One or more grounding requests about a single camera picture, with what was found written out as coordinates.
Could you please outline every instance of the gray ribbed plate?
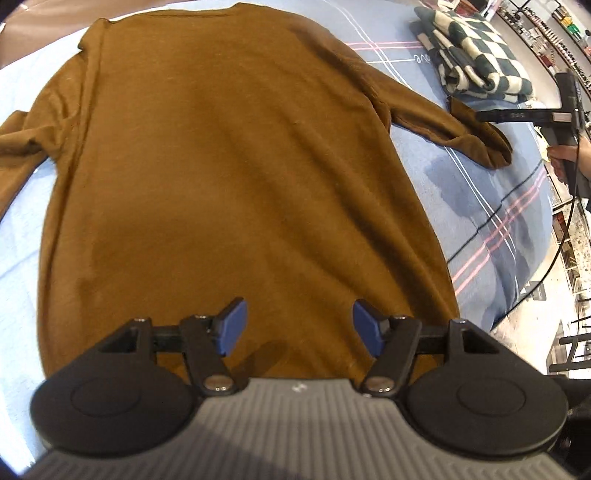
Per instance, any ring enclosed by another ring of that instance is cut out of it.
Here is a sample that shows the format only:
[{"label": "gray ribbed plate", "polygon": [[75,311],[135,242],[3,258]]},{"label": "gray ribbed plate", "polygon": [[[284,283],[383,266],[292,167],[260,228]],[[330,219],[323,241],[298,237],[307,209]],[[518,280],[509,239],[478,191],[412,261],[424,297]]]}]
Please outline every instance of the gray ribbed plate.
[{"label": "gray ribbed plate", "polygon": [[566,480],[549,455],[480,462],[420,437],[389,400],[347,380],[251,380],[206,400],[186,429],[139,455],[100,460],[49,452],[35,480]]}]

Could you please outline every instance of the brown sweater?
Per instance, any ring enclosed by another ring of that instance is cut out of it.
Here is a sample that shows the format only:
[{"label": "brown sweater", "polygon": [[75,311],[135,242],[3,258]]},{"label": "brown sweater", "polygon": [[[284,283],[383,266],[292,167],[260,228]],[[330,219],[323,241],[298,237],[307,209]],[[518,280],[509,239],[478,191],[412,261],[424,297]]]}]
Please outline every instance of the brown sweater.
[{"label": "brown sweater", "polygon": [[238,4],[96,21],[29,113],[0,127],[0,217],[48,155],[38,337],[48,374],[133,317],[215,313],[248,327],[236,374],[349,377],[351,320],[458,315],[391,122],[488,168],[511,148],[298,15]]}]

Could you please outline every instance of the green and white checkered cloth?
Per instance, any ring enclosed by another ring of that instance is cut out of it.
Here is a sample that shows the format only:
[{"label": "green and white checkered cloth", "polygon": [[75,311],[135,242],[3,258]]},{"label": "green and white checkered cloth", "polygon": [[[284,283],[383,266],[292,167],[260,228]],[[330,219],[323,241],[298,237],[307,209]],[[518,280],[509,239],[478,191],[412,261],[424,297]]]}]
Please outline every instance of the green and white checkered cloth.
[{"label": "green and white checkered cloth", "polygon": [[411,30],[427,49],[448,94],[513,103],[534,96],[525,68],[483,16],[466,18],[427,7],[414,11],[420,21]]}]

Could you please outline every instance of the pink stripe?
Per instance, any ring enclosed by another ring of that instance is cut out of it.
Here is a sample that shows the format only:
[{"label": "pink stripe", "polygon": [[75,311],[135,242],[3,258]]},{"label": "pink stripe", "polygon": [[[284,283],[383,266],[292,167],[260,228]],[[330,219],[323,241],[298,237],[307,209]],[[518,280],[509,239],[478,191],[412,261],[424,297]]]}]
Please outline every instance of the pink stripe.
[{"label": "pink stripe", "polygon": [[[540,192],[540,189],[538,188],[538,190],[536,191],[536,193],[534,195],[531,196],[531,198],[525,202],[521,207],[519,207],[518,211],[515,213],[515,215],[513,215],[513,217],[511,218],[511,220],[513,221],[521,212],[523,212],[523,210],[525,210],[527,208],[527,206],[533,202],[537,197],[538,194]],[[474,277],[476,277],[476,275],[478,275],[478,272],[480,270],[482,270],[482,268],[485,266],[485,264],[490,260],[491,258],[491,252],[494,252],[497,248],[499,248],[501,246],[501,244],[503,243],[503,240],[507,237],[507,235],[509,235],[509,232],[505,232],[503,233],[503,235],[501,235],[501,239],[492,247],[489,249],[489,251],[486,253],[486,257],[484,258],[484,260],[482,262],[480,262],[480,264],[478,264],[476,266],[476,268],[474,269],[474,271],[470,274],[470,276],[468,276],[467,279],[464,280],[464,282],[462,282],[462,284],[456,289],[456,296],[458,296],[460,294],[460,292],[472,281],[472,279]]]},{"label": "pink stripe", "polygon": [[406,46],[406,47],[380,47],[380,46],[377,46],[377,47],[367,47],[367,48],[365,48],[365,47],[364,48],[353,48],[353,50],[355,50],[355,51],[374,50],[375,51],[377,49],[380,49],[380,50],[392,50],[394,48],[396,48],[396,49],[398,49],[398,48],[404,48],[405,50],[408,50],[409,48],[425,48],[425,47],[423,47],[422,45],[409,45],[409,46]]},{"label": "pink stripe", "polygon": [[503,228],[503,226],[505,226],[505,224],[508,221],[509,218],[509,213],[511,212],[511,210],[515,207],[517,207],[517,205],[519,204],[519,202],[521,202],[521,200],[523,200],[525,197],[527,197],[535,188],[540,188],[541,182],[543,181],[545,175],[543,171],[540,171],[540,173],[538,174],[535,182],[533,183],[533,185],[529,188],[529,190],[527,190],[527,192],[525,192],[524,194],[522,194],[517,200],[515,200],[507,209],[507,211],[505,212],[505,219],[496,227],[496,229],[484,240],[482,246],[474,253],[474,255],[472,255],[470,257],[470,259],[464,264],[464,266],[458,270],[458,272],[456,272],[456,274],[452,277],[452,281],[456,281],[458,279],[458,277],[460,275],[462,275],[464,273],[464,271],[471,265],[472,262],[474,262],[474,260],[478,257],[478,255],[480,255],[484,249],[486,248],[486,244],[488,242],[490,242],[494,237],[497,236],[497,234],[501,231],[501,229]]},{"label": "pink stripe", "polygon": [[346,43],[345,45],[417,45],[420,44],[419,41],[379,41],[379,42],[366,42],[366,41],[354,41],[351,43]]}]

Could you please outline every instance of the sweater sleeve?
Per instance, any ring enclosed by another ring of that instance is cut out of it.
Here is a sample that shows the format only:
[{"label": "sweater sleeve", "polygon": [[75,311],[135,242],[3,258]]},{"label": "sweater sleeve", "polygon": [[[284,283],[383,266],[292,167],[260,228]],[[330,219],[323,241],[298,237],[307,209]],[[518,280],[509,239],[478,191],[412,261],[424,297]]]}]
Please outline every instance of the sweater sleeve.
[{"label": "sweater sleeve", "polygon": [[387,128],[391,123],[408,128],[438,145],[462,152],[491,170],[511,164],[512,148],[504,134],[489,123],[477,121],[475,112],[461,101],[450,98],[450,111],[446,112],[368,65],[328,30],[310,24],[307,29],[316,36],[319,54],[329,50],[348,74],[361,80]]},{"label": "sweater sleeve", "polygon": [[59,161],[79,114],[85,58],[82,52],[68,60],[29,112],[16,111],[0,126],[0,219],[47,157]]},{"label": "sweater sleeve", "polygon": [[512,148],[495,126],[476,120],[476,113],[461,101],[449,99],[449,113],[365,64],[363,75],[377,98],[389,110],[391,122],[408,128],[437,145],[454,148],[485,168],[511,164]]}]

